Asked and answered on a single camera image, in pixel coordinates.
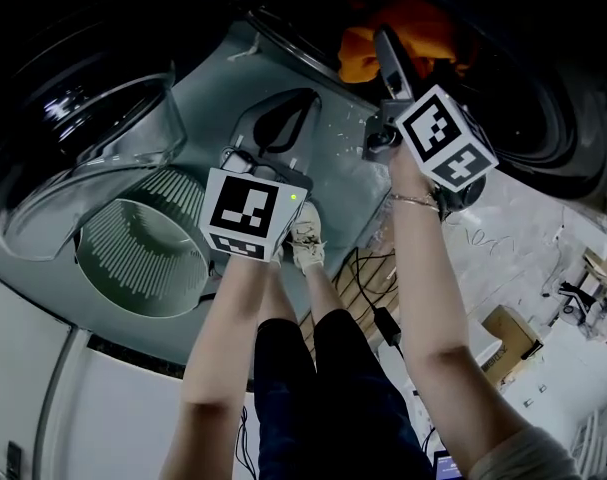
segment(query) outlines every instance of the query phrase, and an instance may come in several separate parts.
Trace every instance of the shoe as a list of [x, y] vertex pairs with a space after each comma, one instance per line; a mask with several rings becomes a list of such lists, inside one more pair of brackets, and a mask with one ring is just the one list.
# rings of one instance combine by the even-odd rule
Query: shoe
[[279, 267], [281, 266], [281, 263], [283, 263], [283, 246], [282, 245], [279, 245], [279, 248], [274, 253], [274, 256], [272, 256], [270, 263], [276, 263]]
[[321, 242], [321, 218], [314, 205], [303, 203], [301, 214], [290, 230], [294, 264], [303, 271], [317, 263], [325, 261], [325, 244]]

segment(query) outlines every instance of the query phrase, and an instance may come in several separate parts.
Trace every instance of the hand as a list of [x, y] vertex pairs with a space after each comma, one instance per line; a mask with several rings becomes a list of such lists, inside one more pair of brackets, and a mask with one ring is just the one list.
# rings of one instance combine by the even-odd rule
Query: hand
[[390, 160], [390, 177], [392, 191], [399, 195], [424, 197], [434, 190], [432, 180], [421, 172], [405, 142], [396, 148]]

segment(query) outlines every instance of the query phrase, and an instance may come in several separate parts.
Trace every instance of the debris on surface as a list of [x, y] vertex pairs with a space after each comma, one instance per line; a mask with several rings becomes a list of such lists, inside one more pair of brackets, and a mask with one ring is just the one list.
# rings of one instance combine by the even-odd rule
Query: debris on surface
[[245, 50], [244, 52], [240, 52], [234, 55], [230, 55], [227, 60], [228, 62], [234, 62], [236, 59], [239, 59], [241, 57], [249, 57], [250, 55], [254, 55], [256, 53], [258, 53], [259, 50], [259, 40], [261, 38], [261, 34], [259, 34], [258, 32], [256, 33], [256, 35], [254, 36], [254, 44], [252, 44], [252, 46], [250, 46], [249, 50]]

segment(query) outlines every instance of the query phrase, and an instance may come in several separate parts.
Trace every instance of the orange towel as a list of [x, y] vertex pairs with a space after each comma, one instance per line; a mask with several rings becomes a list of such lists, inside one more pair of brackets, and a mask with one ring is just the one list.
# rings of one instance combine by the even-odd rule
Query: orange towel
[[[374, 51], [374, 32], [383, 24], [397, 33], [421, 78], [432, 72], [436, 59], [449, 59], [462, 75], [476, 53], [475, 41], [468, 41], [472, 51], [457, 51], [460, 27], [446, 12], [423, 0], [398, 0], [374, 13], [364, 26], [350, 27], [343, 33], [339, 51], [341, 80], [356, 84], [376, 78], [379, 62]], [[468, 63], [460, 62], [460, 57]]]

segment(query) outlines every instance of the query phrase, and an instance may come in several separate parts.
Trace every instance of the black pants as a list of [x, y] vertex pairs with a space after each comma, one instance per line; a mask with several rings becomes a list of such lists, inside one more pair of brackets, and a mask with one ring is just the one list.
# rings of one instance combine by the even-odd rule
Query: black pants
[[405, 400], [345, 310], [314, 330], [316, 366], [298, 325], [263, 322], [254, 396], [261, 480], [433, 478]]

